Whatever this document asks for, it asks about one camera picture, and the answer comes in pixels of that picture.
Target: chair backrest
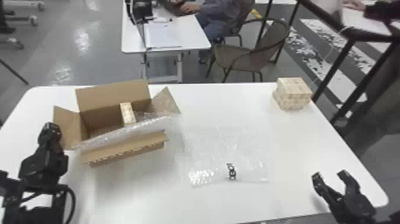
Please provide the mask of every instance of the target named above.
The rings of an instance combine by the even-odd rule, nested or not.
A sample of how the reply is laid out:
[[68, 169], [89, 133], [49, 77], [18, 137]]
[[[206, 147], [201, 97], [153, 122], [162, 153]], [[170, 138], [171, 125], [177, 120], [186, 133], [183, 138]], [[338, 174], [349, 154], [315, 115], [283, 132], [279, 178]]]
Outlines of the chair backrest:
[[235, 26], [231, 29], [231, 33], [239, 33], [242, 29], [244, 22], [247, 19], [247, 16], [253, 9], [255, 4], [255, 0], [239, 0], [240, 1], [240, 12], [235, 22]]
[[274, 21], [264, 36], [256, 44], [254, 53], [251, 53], [251, 60], [260, 69], [267, 65], [268, 61], [280, 48], [280, 41], [283, 43], [289, 34], [289, 26], [283, 21]]

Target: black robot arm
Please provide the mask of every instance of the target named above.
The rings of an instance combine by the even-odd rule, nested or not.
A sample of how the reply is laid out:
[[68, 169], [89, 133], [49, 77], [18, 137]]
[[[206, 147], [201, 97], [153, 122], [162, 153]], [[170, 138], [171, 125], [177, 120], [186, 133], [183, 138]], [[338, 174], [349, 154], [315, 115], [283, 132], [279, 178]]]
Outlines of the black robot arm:
[[[71, 222], [76, 197], [71, 188], [58, 183], [68, 169], [68, 156], [59, 144], [60, 138], [60, 128], [46, 123], [38, 137], [37, 150], [21, 163], [20, 179], [8, 178], [8, 173], [0, 170], [0, 196], [4, 197], [2, 206], [5, 208], [3, 224], [62, 224], [67, 194], [71, 195], [72, 205], [65, 223]], [[24, 193], [31, 195], [23, 198]], [[42, 194], [52, 196], [50, 207], [27, 210], [21, 206]]]
[[325, 184], [319, 173], [312, 176], [312, 184], [316, 193], [323, 197], [329, 209], [340, 224], [395, 224], [400, 223], [400, 212], [390, 216], [389, 221], [376, 222], [376, 209], [368, 198], [360, 191], [358, 182], [346, 171], [337, 173], [346, 185], [345, 195], [338, 193]]

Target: bubble wrap bag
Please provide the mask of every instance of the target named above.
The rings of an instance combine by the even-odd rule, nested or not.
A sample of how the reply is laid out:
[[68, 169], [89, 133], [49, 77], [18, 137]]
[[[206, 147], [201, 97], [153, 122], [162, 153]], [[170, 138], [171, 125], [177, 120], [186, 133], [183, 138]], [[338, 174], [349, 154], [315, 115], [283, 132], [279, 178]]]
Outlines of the bubble wrap bag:
[[222, 181], [268, 182], [266, 153], [258, 141], [267, 141], [250, 129], [215, 127], [184, 134], [187, 168], [193, 187]]
[[137, 112], [135, 113], [135, 116], [141, 121], [131, 126], [119, 128], [117, 130], [85, 140], [77, 145], [74, 145], [69, 150], [92, 150], [94, 148], [104, 147], [127, 140], [133, 136], [165, 130], [171, 126], [174, 118], [177, 117], [178, 114]]

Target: white table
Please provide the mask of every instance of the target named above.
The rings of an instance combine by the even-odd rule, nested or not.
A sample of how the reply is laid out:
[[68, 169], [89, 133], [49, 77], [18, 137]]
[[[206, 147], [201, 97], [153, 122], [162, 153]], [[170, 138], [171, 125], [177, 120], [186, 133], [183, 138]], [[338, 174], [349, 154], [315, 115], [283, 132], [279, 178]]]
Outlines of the white table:
[[[314, 192], [311, 175], [321, 172], [327, 184], [343, 192], [344, 184], [336, 176], [342, 169], [357, 179], [373, 206], [388, 203], [378, 183], [312, 102], [300, 111], [280, 110], [271, 98], [275, 83], [151, 85], [151, 95], [165, 86], [180, 107], [185, 136], [196, 130], [208, 136], [189, 138], [185, 145], [197, 142], [202, 148], [202, 142], [221, 141], [213, 137], [221, 134], [216, 129], [258, 131], [247, 143], [265, 149], [270, 182], [192, 188], [174, 159], [181, 143], [173, 136], [161, 150], [95, 169], [79, 165], [79, 152], [67, 152], [70, 163], [61, 183], [77, 194], [73, 223], [221, 224], [326, 213], [329, 209]], [[36, 149], [42, 125], [52, 120], [53, 105], [78, 109], [74, 89], [38, 87], [26, 92], [0, 130], [1, 170], [17, 177], [21, 160]], [[36, 203], [45, 200], [38, 198]]]
[[176, 17], [175, 15], [169, 13], [164, 8], [154, 8], [153, 13], [155, 17], [172, 18], [174, 23], [174, 28], [176, 29], [177, 37], [182, 43], [180, 48], [160, 48], [146, 50], [142, 39], [140, 38], [139, 31], [135, 25], [129, 20], [126, 13], [126, 5], [123, 4], [122, 7], [122, 31], [121, 31], [121, 51], [126, 54], [142, 54], [142, 76], [144, 79], [146, 76], [147, 68], [147, 54], [150, 53], [163, 53], [163, 54], [174, 54], [177, 55], [177, 75], [176, 76], [162, 76], [149, 79], [150, 82], [168, 82], [168, 81], [178, 81], [182, 82], [182, 51], [190, 50], [202, 50], [211, 48], [211, 44], [208, 41], [203, 29], [197, 22], [194, 15], [186, 15], [181, 17]]

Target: open cardboard box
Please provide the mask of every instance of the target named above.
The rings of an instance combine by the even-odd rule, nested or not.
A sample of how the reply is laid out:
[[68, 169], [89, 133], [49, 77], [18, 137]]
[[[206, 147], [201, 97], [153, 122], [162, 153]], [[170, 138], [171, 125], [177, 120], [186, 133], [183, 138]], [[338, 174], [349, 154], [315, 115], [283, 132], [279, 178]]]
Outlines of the open cardboard box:
[[[82, 141], [124, 126], [120, 103], [131, 102], [135, 112], [179, 114], [168, 88], [150, 98], [147, 82], [142, 80], [76, 89], [78, 113], [54, 107], [54, 123], [61, 129], [61, 146], [70, 149]], [[80, 162], [91, 166], [157, 150], [168, 138], [164, 130], [133, 136], [127, 140], [81, 152]]]

